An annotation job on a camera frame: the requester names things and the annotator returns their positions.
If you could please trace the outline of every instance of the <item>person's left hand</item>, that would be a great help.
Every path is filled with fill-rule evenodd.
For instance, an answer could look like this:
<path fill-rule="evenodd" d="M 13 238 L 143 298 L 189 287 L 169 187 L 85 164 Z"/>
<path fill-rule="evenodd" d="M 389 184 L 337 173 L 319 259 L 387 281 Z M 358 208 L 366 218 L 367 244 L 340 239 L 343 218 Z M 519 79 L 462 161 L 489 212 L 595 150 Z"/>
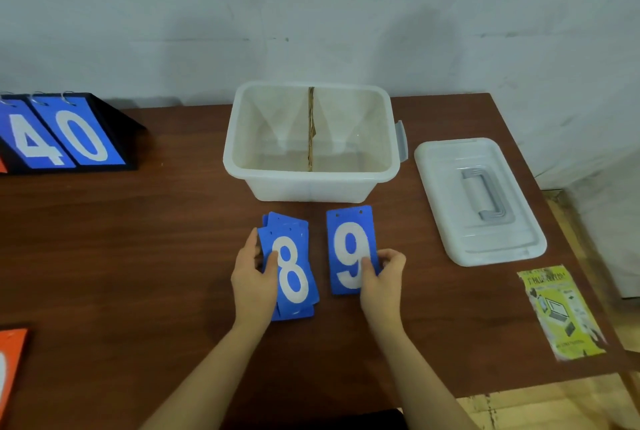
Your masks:
<path fill-rule="evenodd" d="M 261 337 L 269 326 L 278 298 L 278 252 L 271 252 L 264 273 L 260 273 L 255 261 L 260 254 L 257 241 L 258 230 L 253 228 L 236 257 L 231 285 L 236 301 L 234 327 L 248 329 Z"/>

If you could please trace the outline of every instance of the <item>forearm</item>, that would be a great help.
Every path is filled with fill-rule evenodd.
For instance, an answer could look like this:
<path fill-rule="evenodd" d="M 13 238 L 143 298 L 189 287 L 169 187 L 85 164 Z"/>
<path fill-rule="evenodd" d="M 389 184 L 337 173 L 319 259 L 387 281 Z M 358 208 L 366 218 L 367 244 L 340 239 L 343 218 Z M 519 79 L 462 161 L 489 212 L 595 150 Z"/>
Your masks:
<path fill-rule="evenodd" d="M 219 428 L 261 334 L 231 329 L 142 430 L 212 430 Z"/>
<path fill-rule="evenodd" d="M 404 330 L 378 337 L 378 343 L 391 368 L 411 430 L 477 430 Z"/>

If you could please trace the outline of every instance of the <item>yellow label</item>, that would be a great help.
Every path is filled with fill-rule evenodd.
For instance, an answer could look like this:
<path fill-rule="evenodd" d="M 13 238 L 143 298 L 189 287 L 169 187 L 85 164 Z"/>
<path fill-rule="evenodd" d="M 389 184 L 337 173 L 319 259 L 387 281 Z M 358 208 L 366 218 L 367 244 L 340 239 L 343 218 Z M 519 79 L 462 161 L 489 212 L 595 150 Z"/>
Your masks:
<path fill-rule="evenodd" d="M 596 320 L 563 265 L 519 272 L 529 301 L 560 361 L 606 351 Z"/>

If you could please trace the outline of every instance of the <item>orange card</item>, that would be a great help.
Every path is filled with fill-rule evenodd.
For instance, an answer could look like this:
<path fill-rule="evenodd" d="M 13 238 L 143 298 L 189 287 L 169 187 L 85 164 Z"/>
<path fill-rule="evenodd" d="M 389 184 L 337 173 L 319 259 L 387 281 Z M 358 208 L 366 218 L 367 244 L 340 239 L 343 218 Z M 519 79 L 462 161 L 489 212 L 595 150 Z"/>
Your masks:
<path fill-rule="evenodd" d="M 6 402 L 18 369 L 18 361 L 27 329 L 11 329 L 0 332 L 0 419 L 4 414 Z"/>

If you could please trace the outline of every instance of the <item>hand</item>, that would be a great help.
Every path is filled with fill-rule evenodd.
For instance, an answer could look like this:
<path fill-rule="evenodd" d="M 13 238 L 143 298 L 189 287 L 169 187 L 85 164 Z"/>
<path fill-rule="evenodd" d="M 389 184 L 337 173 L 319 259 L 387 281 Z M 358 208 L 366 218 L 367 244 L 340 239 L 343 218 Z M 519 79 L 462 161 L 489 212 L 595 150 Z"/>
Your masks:
<path fill-rule="evenodd" d="M 236 267 L 231 273 L 236 302 L 234 327 L 248 329 L 258 337 L 269 326 L 278 298 L 278 252 L 271 252 L 264 273 L 260 273 L 256 260 L 260 251 L 258 231 L 253 228 L 238 252 Z"/>
<path fill-rule="evenodd" d="M 400 319 L 400 291 L 406 257 L 392 249 L 379 250 L 378 257 L 383 266 L 379 276 L 376 276 L 371 260 L 362 258 L 360 305 L 380 344 L 385 338 L 404 332 Z"/>

